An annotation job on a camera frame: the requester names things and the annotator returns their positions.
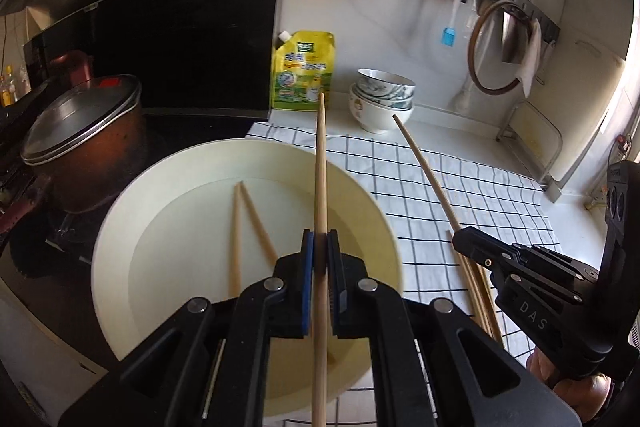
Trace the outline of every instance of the white rag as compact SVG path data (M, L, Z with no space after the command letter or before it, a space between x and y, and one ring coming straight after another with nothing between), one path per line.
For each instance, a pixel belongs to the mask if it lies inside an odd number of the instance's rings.
M538 19L534 19L532 26L533 31L527 44L527 50L524 52L524 58L516 72L516 78L522 83L525 98L529 98L529 93L531 92L531 84L538 70L540 46L542 45L542 30L540 29Z

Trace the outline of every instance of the white cap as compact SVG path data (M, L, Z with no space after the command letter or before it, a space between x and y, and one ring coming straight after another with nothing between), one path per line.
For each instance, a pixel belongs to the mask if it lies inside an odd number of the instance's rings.
M282 42L287 42L287 41L291 38L291 34L290 34L288 31L284 30L283 32L281 32L281 33L278 35L278 38L279 38Z

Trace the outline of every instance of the chopstick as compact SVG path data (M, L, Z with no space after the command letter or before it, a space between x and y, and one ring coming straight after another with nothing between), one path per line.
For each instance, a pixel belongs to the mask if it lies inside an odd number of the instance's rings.
M240 184L234 186L234 207L231 217L231 259L229 260L229 296L238 297L242 291L242 278L240 269L241 248L241 221L240 221Z
M414 152L415 158L422 167L422 172L427 176L433 191L440 200L440 204L442 205L444 213L447 215L447 219L449 219L451 228L454 232L457 232L462 228L460 226L460 222L458 221L456 213L453 211L453 207L449 203L446 194L442 190L442 187L440 187L440 183L438 183L436 176L434 176L433 171L431 171L431 167L429 166L427 159L422 155L422 152L416 145L412 136L409 134L409 131L407 131L404 124L402 124L396 115L394 115L394 120L396 121L396 124L398 124L404 139ZM458 263L462 266L466 282L469 286L469 295L471 297L476 323L489 336L493 337L497 343L502 345L502 332L500 331L500 326L498 325L498 320L495 316L494 303L491 298L491 289L484 270L478 266L478 263L463 256L461 253L456 252L456 254L458 257Z
M255 209L254 202L249 195L249 191L246 189L246 185L244 185L244 182L240 182L238 185L240 186L240 193L242 194L242 199L244 199L244 203L249 211L249 217L254 226L255 232L258 234L258 241L262 247L262 252L271 263L271 267L274 267L278 261L278 253L276 252L276 249L271 242L271 238L260 220L260 216L258 215L258 211Z
M312 337L314 346L311 383L311 425L326 427L326 368L328 285L326 274L326 121L324 93L320 93L316 124L316 186L314 190L314 279Z

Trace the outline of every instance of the detergent pouch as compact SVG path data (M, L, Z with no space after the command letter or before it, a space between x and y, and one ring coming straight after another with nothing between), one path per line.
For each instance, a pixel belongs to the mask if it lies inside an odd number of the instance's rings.
M320 90L328 101L334 72L334 36L327 32L297 31L273 57L271 107L318 110Z

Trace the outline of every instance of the checkered cloth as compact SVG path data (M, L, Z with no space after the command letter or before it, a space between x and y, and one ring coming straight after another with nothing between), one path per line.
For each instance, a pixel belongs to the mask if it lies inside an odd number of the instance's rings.
M255 123L252 139L273 140L315 150L315 131ZM402 256L403 297L424 303L451 299L470 314L468 289L450 243L450 226L412 150L405 144L355 136L327 135L327 159L346 170L378 201ZM541 212L542 190L530 178L442 153L422 151L463 226L474 225L505 243L543 245L561 252L548 217ZM504 345L525 363L529 338L497 310ZM308 410L265 419L278 427L308 425ZM373 381L369 371L327 409L328 425L375 425Z

